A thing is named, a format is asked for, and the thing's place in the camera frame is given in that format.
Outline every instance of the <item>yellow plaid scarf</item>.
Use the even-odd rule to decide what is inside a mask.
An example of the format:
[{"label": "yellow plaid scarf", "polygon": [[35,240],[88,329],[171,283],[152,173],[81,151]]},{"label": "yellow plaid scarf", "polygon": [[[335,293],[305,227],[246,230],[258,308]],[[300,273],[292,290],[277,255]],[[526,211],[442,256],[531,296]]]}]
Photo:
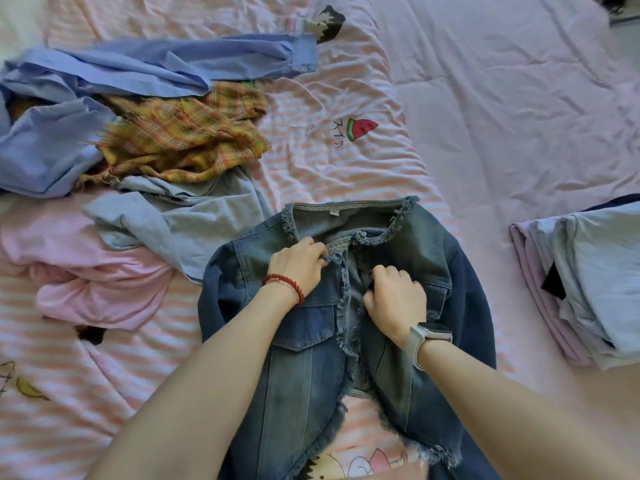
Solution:
[{"label": "yellow plaid scarf", "polygon": [[108,184],[143,173],[168,182],[203,182],[258,160],[271,148],[251,121],[266,113],[266,98],[251,82],[214,82],[204,96],[101,96],[121,116],[96,145],[106,164],[85,182]]}]

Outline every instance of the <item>person's left hand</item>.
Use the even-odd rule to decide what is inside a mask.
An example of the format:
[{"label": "person's left hand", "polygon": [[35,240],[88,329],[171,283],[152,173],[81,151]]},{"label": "person's left hand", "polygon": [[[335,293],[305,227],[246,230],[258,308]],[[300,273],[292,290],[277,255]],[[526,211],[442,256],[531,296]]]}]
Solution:
[{"label": "person's left hand", "polygon": [[302,293],[307,296],[320,282],[320,271],[329,263],[322,242],[314,243],[313,238],[305,237],[290,248],[284,248],[271,256],[269,274],[282,274],[295,281]]}]

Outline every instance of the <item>bed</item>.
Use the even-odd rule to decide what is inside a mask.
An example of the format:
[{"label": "bed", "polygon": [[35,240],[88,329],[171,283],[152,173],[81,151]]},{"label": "bed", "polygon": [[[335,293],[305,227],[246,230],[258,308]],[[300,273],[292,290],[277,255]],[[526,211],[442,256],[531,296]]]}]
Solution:
[{"label": "bed", "polygon": [[[268,204],[418,194],[463,240],[483,282],[500,370],[584,416],[632,458],[640,369],[568,366],[508,238],[512,222],[638,191],[640,77],[593,1],[50,0],[46,33],[32,28],[4,54],[36,39],[76,48],[124,36],[295,32],[326,6],[345,14],[336,39],[349,50],[327,45],[320,62],[331,70],[261,83],[270,106],[260,130],[273,142],[287,133],[250,168]],[[16,5],[12,19],[42,8]],[[349,146],[342,127],[359,116],[376,128]],[[198,345],[199,288],[176,278],[154,320],[134,334],[111,331],[100,348],[43,321],[30,306],[35,291],[24,277],[0,277],[0,381],[10,376],[0,479],[82,478]],[[394,474],[421,476],[414,462],[378,477]]]}]

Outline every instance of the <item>hand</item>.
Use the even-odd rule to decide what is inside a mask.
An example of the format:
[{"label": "hand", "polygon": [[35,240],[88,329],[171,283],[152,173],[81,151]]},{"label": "hand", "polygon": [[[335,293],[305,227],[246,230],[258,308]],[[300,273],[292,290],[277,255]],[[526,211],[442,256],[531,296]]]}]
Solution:
[{"label": "hand", "polygon": [[326,255],[326,247],[322,242],[314,243],[311,237],[305,237],[292,247],[271,256],[268,273],[291,278],[307,296],[320,282],[322,268],[329,264],[323,259]]},{"label": "hand", "polygon": [[427,295],[409,273],[393,266],[375,266],[373,286],[364,306],[380,331],[404,350],[411,327],[427,319]]}]

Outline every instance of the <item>forearm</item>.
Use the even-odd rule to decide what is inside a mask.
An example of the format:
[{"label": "forearm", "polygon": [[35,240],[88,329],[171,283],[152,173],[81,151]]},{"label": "forearm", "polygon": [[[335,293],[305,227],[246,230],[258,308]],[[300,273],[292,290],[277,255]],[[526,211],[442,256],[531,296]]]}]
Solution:
[{"label": "forearm", "polygon": [[442,340],[418,355],[504,480],[632,480],[631,466],[568,414]]},{"label": "forearm", "polygon": [[291,290],[271,283],[169,376],[89,479],[215,478],[249,407]]}]

